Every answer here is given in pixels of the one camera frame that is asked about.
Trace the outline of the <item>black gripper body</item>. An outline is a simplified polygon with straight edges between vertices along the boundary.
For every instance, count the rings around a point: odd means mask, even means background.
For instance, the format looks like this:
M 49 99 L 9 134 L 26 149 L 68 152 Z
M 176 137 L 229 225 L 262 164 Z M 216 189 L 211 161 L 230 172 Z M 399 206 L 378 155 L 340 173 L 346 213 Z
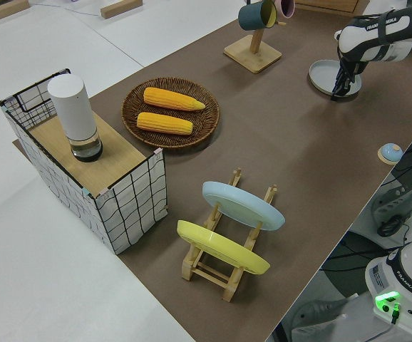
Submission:
M 350 61 L 343 53 L 339 52 L 339 71 L 336 79 L 355 81 L 355 76 L 361 74 L 366 68 L 365 61 Z

